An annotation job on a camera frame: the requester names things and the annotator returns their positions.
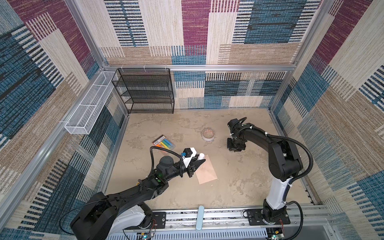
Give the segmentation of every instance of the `pink paper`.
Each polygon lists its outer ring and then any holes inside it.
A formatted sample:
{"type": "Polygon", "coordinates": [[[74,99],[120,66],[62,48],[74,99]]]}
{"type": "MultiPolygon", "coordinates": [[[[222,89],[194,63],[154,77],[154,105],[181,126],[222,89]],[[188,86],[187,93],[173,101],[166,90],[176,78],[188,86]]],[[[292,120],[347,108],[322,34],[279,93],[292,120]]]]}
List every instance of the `pink paper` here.
{"type": "Polygon", "coordinates": [[[208,155],[206,155],[204,158],[205,162],[201,164],[201,166],[195,172],[199,184],[203,184],[217,179],[217,175],[208,155]]]}

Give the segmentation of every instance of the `beige table surface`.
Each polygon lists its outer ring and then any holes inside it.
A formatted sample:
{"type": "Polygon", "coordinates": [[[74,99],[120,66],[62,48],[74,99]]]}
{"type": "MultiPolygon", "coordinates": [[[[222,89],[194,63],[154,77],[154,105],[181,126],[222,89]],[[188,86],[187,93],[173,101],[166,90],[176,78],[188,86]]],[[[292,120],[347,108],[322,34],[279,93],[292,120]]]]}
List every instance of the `beige table surface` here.
{"type": "MultiPolygon", "coordinates": [[[[247,117],[246,122],[270,134],[277,131],[266,109],[222,109],[175,111],[174,114],[132,114],[108,184],[107,194],[120,192],[136,185],[151,169],[149,148],[160,135],[176,145],[174,151],[194,147],[197,153],[208,154],[218,179],[199,184],[196,176],[175,177],[168,189],[155,199],[146,201],[152,209],[205,207],[234,207],[262,205],[269,193],[272,175],[268,169],[268,153],[252,142],[246,150],[227,149],[229,120],[247,117]],[[205,128],[215,131],[215,139],[206,142],[201,137],[205,128]]],[[[155,168],[162,153],[154,149],[155,168]]],[[[290,189],[287,201],[310,203],[307,192],[298,180],[290,189]]]]}

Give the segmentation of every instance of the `patterned carpet wall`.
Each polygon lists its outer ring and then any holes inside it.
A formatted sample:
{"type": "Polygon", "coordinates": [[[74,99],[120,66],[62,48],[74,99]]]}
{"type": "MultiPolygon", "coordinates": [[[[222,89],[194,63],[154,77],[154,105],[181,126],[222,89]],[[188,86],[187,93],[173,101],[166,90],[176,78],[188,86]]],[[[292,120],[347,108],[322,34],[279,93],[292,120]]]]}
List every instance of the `patterned carpet wall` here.
{"type": "Polygon", "coordinates": [[[274,114],[344,239],[384,239],[384,1],[335,1],[308,51],[274,114]]]}
{"type": "Polygon", "coordinates": [[[267,108],[286,72],[171,72],[175,109],[267,108]]]}
{"type": "Polygon", "coordinates": [[[110,65],[290,64],[320,0],[78,0],[110,65]]]}
{"type": "Polygon", "coordinates": [[[0,0],[0,200],[97,69],[64,0],[0,0]]]}
{"type": "MultiPolygon", "coordinates": [[[[58,221],[97,193],[116,143],[124,112],[109,96],[89,135],[67,133],[0,233],[0,239],[76,239],[64,236],[58,221]]],[[[78,211],[62,220],[64,229],[78,211]]]]}

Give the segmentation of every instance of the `black mesh shelf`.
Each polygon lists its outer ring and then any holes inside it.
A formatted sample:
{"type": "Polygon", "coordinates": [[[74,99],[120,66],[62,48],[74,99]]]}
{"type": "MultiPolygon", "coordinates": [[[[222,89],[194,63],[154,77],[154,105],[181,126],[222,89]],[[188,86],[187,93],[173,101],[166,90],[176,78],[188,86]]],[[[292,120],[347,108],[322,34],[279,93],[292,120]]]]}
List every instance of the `black mesh shelf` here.
{"type": "Polygon", "coordinates": [[[168,68],[119,68],[112,81],[129,113],[173,113],[173,95],[168,68]]]}

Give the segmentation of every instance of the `light blue elongated box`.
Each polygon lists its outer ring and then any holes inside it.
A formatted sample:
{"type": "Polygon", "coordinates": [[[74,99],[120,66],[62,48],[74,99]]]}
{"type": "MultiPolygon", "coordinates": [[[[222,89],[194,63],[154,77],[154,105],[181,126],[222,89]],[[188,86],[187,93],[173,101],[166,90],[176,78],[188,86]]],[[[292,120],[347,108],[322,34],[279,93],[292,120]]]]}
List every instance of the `light blue elongated box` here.
{"type": "Polygon", "coordinates": [[[197,221],[196,221],[196,231],[200,232],[203,228],[203,216],[204,216],[204,206],[199,206],[197,212],[197,221]]]}

